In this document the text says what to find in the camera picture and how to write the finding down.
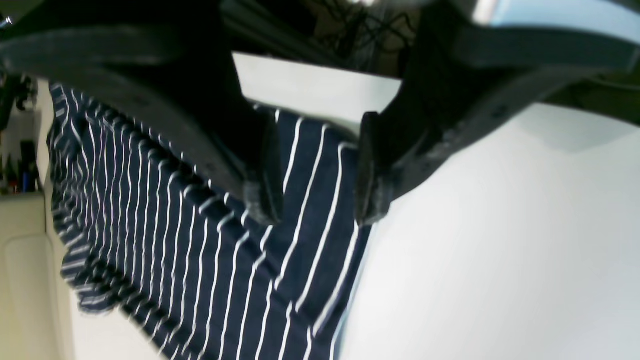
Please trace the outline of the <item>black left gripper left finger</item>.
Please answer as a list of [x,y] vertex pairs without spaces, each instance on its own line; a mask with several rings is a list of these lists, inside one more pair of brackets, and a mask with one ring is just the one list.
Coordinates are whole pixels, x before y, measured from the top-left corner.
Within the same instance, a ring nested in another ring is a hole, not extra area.
[[218,0],[45,0],[1,36],[1,66],[140,121],[258,223],[281,221],[278,129],[243,95]]

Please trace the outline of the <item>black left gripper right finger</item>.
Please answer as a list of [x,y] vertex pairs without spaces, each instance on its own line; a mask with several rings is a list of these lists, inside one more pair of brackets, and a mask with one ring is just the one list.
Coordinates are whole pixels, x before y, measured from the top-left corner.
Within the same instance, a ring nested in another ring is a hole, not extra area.
[[537,101],[639,61],[633,0],[430,0],[397,95],[359,130],[355,220],[393,201]]

